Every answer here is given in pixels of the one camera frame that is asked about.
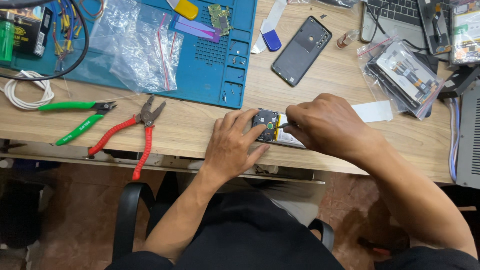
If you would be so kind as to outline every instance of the pliers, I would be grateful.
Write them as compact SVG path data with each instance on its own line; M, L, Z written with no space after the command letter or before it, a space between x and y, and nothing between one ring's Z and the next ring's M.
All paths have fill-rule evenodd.
M82 133L90 129L98 120L102 119L103 116L109 112L111 109L115 108L117 105L113 105L115 101L112 102L79 102L79 101L67 101L59 103L51 103L38 107L38 110L56 110L56 109L96 109L96 114L88 117L83 123L81 123L77 128L72 132L68 133L65 137L58 140L55 144L60 146L64 145L76 137L80 136Z
M118 124L112 127L109 131L107 131L107 133L103 135L97 145L88 150L88 156L91 157L94 154L98 153L116 132L126 128L127 126L143 122L145 124L145 150L142 157L138 161L137 166L135 167L135 171L133 172L132 177L132 180L138 180L140 178L140 171L142 170L142 167L144 166L148 156L150 155L150 150L152 149L152 130L155 127L153 125L154 120L160 115L167 103L166 101L164 101L154 112L151 112L150 109L152 107L152 102L154 98L155 95L152 94L142 107L142 111L140 112L140 114L133 115L131 119L121 124Z

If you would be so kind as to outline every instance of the black phone back cover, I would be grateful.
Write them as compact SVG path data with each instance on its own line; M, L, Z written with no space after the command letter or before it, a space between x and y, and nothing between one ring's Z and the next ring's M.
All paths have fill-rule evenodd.
M332 38L313 16L307 18L293 39L272 64L272 69L291 86L296 86Z

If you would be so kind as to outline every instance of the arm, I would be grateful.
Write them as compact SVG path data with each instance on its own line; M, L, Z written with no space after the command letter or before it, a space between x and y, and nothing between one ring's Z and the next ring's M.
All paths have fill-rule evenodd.
M367 126L345 99L321 94L289 106L287 118L298 126L285 132L308 149L351 162L373 176L388 209L411 237L477 257L470 228L453 202Z
M235 110L217 119L202 167L152 230L143 250L173 263L178 260L192 241L215 192L228 180L248 170L270 148L261 145L248 154L250 145L266 128L262 124L242 134L248 120L257 113L258 109Z

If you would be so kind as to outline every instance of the small glass bottle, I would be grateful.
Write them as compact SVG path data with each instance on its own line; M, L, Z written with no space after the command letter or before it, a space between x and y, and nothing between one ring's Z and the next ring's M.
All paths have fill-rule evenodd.
M11 61L13 51L14 14L0 12L0 61Z
M352 44L355 40L359 38L360 30L349 30L343 36L336 40L336 46L339 49L343 49L346 46Z

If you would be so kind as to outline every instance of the man's left hand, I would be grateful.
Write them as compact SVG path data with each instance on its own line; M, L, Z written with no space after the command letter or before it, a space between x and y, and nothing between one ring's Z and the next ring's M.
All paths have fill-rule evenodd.
M248 121L258 113L258 109L246 112L234 110L224 118L215 121L212 137L205 153L202 171L212 175L216 186L244 173L267 151L270 146L262 144L248 154L250 145L266 129L261 124L243 134Z

